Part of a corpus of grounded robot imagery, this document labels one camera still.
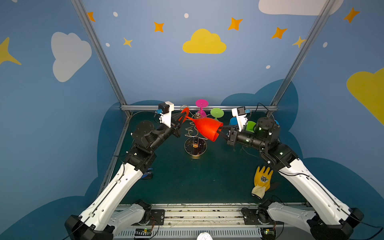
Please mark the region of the red wine glass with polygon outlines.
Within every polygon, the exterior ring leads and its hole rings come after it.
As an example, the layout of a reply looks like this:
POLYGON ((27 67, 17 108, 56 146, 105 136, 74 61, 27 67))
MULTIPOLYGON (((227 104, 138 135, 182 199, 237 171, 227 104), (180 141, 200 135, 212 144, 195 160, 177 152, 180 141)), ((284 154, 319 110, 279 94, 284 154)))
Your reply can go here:
POLYGON ((185 136, 187 137, 197 137, 199 134, 203 136, 203 138, 215 142, 219 137, 222 127, 224 124, 218 120, 212 118, 198 118, 194 119, 189 117, 190 110, 188 107, 181 109, 182 113, 186 113, 185 120, 191 121, 190 127, 186 128, 187 133, 185 136))

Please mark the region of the green wine glass front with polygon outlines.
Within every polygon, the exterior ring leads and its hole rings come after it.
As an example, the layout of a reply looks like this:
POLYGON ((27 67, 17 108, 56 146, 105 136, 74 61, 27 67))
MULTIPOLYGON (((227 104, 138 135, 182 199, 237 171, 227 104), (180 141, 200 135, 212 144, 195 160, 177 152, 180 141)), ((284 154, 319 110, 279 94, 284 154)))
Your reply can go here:
POLYGON ((248 132, 254 132, 254 127, 256 126, 257 123, 253 122, 253 121, 248 121, 247 122, 247 126, 246 126, 246 131, 248 132))

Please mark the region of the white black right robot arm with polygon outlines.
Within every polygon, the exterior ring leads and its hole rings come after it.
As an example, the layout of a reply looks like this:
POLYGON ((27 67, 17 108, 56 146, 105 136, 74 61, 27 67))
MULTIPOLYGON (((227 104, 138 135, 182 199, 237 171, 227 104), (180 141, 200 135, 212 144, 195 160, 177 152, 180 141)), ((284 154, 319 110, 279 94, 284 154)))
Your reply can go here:
POLYGON ((335 197, 304 165, 299 156, 279 141, 281 128, 271 118, 259 118, 252 132, 230 126, 219 126, 215 137, 223 137, 228 145, 241 144, 256 149, 269 165, 257 168, 252 194, 261 199, 270 185, 272 173, 288 180, 313 207, 311 211, 265 200, 256 213, 261 224, 282 222, 310 233, 316 240, 348 240, 354 228, 362 223, 364 214, 350 208, 335 197))

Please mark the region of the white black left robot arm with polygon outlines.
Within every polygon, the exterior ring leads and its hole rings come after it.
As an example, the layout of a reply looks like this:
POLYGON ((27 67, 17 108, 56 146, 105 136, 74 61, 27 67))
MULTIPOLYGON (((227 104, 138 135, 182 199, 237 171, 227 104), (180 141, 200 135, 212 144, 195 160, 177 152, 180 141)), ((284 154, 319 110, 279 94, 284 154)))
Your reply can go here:
POLYGON ((181 113, 167 115, 167 120, 157 128, 151 121, 142 121, 132 133, 133 145, 126 154, 118 172, 79 216, 71 215, 65 222, 71 240, 112 240, 115 235, 133 224, 146 224, 152 207, 136 201, 125 211, 115 210, 132 188, 142 178, 156 158, 155 150, 171 135, 180 137, 180 128, 189 115, 185 108, 181 113))

